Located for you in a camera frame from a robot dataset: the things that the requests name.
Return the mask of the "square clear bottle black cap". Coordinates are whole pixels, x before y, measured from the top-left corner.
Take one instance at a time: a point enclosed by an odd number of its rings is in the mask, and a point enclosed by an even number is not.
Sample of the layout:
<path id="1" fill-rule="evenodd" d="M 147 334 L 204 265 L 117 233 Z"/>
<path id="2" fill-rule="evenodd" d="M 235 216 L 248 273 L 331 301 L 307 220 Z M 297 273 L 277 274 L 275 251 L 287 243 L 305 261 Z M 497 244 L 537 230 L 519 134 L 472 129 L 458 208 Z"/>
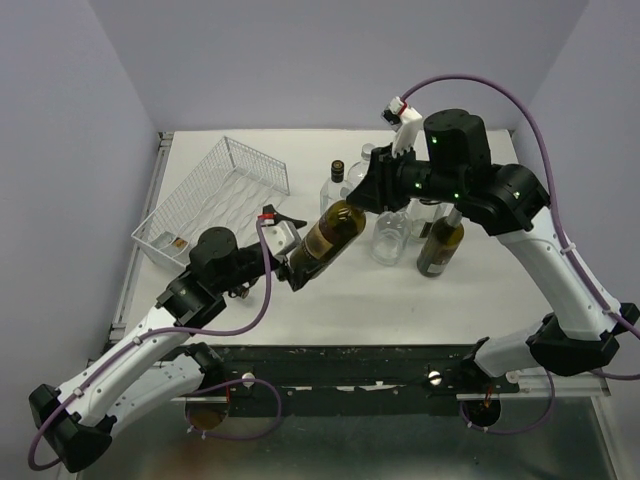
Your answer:
<path id="1" fill-rule="evenodd" d="M 319 212 L 323 215 L 334 203 L 345 200 L 353 191 L 355 184 L 345 176 L 345 165 L 342 160 L 333 160 L 329 178 L 320 190 Z"/>

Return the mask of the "dark green wine bottle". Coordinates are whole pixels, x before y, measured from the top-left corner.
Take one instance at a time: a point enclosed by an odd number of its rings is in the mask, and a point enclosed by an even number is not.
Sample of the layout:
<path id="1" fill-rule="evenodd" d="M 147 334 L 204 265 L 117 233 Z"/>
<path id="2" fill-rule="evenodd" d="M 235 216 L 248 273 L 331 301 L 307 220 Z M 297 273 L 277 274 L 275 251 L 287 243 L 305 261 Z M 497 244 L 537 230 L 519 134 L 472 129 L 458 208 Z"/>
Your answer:
<path id="1" fill-rule="evenodd" d="M 334 203 L 305 235 L 290 257 L 293 264 L 316 259 L 331 263 L 364 231 L 366 214 L 345 200 Z"/>

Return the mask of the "square clear bottle front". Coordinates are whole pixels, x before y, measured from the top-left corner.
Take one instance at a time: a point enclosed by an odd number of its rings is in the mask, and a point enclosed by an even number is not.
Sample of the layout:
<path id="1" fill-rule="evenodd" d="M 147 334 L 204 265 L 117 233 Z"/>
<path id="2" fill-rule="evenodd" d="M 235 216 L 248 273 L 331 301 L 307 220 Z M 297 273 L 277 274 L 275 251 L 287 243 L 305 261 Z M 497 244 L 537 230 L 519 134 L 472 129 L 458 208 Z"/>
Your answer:
<path id="1" fill-rule="evenodd" d="M 183 238 L 171 233 L 163 232 L 151 241 L 151 246 L 170 258 L 177 259 L 187 255 L 190 244 Z"/>

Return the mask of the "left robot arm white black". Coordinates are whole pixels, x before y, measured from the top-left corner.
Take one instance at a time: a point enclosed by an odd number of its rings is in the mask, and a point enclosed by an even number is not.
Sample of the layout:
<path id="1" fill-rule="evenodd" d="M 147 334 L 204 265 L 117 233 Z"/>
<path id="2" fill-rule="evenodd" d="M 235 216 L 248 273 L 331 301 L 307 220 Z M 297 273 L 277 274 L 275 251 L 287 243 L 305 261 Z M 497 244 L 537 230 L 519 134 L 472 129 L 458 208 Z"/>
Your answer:
<path id="1" fill-rule="evenodd" d="M 258 241 L 237 245 L 226 227 L 206 230 L 190 252 L 187 267 L 175 277 L 134 327 L 98 360 L 57 387 L 42 384 L 28 397 L 37 433 L 28 451 L 33 471 L 44 470 L 35 456 L 40 441 L 55 452 L 52 466 L 78 473 L 94 464 L 129 425 L 175 397 L 195 391 L 214 393 L 222 380 L 214 352 L 195 344 L 169 361 L 156 363 L 195 335 L 235 337 L 253 330 L 265 317 L 273 277 L 287 268 L 288 254 L 301 243 L 306 221 L 264 206 L 255 223 Z M 255 318 L 231 330 L 211 330 L 228 294 L 265 279 Z"/>

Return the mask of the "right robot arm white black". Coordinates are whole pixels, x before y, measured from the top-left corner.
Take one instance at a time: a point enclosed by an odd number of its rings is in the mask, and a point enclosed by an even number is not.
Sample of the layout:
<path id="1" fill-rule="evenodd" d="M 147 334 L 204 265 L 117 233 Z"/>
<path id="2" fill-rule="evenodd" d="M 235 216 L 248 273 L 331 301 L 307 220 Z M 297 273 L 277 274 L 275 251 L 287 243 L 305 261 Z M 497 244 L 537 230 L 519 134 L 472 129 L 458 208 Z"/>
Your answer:
<path id="1" fill-rule="evenodd" d="M 607 366 L 619 350 L 617 335 L 639 310 L 595 281 L 554 226 L 551 197 L 536 175 L 519 164 L 492 164 L 484 123 L 465 110 L 424 118 L 394 101 L 382 117 L 394 139 L 372 151 L 348 203 L 374 214 L 413 199 L 451 204 L 516 257 L 552 308 L 530 329 L 479 340 L 458 369 L 462 384 L 480 392 L 508 371 L 543 367 L 568 377 Z"/>

